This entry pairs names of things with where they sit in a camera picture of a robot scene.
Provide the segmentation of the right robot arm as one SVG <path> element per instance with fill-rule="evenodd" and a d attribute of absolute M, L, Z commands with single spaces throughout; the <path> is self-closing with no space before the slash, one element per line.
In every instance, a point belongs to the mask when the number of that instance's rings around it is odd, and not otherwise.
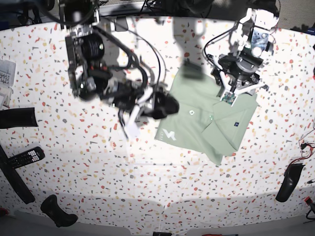
<path fill-rule="evenodd" d="M 163 119 L 179 111 L 166 85 L 150 79 L 145 65 L 119 39 L 100 25 L 97 0 L 59 1 L 61 27 L 66 27 L 68 76 L 74 97 L 101 101 L 118 109 L 126 138 L 138 136 L 141 117 Z"/>

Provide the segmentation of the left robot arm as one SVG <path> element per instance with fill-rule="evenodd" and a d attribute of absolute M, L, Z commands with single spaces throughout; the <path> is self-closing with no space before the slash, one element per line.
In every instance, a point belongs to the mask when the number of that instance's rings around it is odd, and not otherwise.
<path fill-rule="evenodd" d="M 221 86 L 218 97 L 233 106 L 242 94 L 254 95 L 257 89 L 268 90 L 260 75 L 274 53 L 274 43 L 269 40 L 271 29 L 279 21 L 279 11 L 266 7 L 249 7 L 245 17 L 226 33 L 231 35 L 231 50 L 227 55 L 204 52 L 213 65 L 212 75 Z"/>

